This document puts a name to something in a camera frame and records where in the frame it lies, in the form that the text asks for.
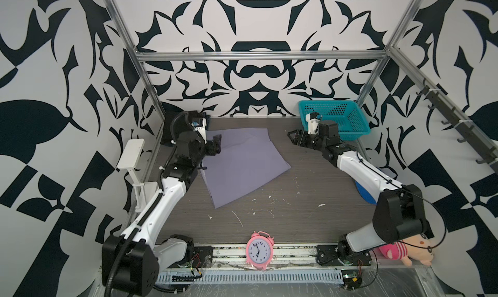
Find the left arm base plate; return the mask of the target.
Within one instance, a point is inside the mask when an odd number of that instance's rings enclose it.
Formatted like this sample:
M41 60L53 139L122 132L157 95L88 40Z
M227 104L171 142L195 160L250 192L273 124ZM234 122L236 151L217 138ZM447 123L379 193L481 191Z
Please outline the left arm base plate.
M193 268L206 268L212 265L214 247L194 246L191 266Z

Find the black garment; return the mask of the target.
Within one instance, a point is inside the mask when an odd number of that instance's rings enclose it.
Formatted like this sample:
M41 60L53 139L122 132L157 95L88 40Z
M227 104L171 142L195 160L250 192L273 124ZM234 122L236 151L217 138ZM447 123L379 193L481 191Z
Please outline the black garment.
M162 139L161 139L161 145L164 145L166 147L172 147L172 134L171 134L171 123L173 122L174 118L179 114L180 112L166 112L165 113L165 121L163 124L163 132L162 132ZM174 124L174 133L176 137L179 137L179 134L181 131L183 131L184 128L184 120L182 118L178 119L175 124Z

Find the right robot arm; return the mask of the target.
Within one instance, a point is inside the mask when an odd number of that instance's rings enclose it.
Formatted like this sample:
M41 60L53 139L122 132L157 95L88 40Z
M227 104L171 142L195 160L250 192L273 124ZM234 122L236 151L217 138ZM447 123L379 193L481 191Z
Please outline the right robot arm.
M434 247L425 238L429 222L417 186L404 185L374 167L340 139L333 121L313 119L307 130L290 131L287 136L294 145L321 152L325 160L365 189L376 205L371 223L343 235L335 249L319 251L319 265L334 260L344 265L367 262L370 251L382 246L392 247L387 258L399 259L407 267L413 259L431 265Z

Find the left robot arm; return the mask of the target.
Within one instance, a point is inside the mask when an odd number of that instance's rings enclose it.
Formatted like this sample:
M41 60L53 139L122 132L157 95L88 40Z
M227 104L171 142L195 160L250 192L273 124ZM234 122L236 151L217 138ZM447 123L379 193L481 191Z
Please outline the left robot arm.
M206 156L221 152L222 136L206 140L197 131L177 137L160 182L151 201L120 236L110 236L102 246L102 284L105 296L113 290L129 296L146 296L159 273L175 263L189 261L193 241L184 236L171 237L157 245L160 231L171 212L188 192Z

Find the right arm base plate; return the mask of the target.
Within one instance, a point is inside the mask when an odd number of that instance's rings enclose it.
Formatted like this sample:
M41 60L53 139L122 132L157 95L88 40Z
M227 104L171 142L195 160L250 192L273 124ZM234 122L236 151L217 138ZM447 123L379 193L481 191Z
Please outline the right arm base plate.
M346 243L316 246L316 262L323 267L370 266L371 255L367 251L354 252Z

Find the lavender garment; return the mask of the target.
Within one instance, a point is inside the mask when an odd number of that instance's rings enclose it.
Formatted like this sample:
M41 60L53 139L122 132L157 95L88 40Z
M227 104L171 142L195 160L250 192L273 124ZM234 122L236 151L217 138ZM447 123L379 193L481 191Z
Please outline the lavender garment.
M202 177L214 208L221 208L274 180L291 166L283 159L266 128L208 131L222 137L221 152L203 160Z

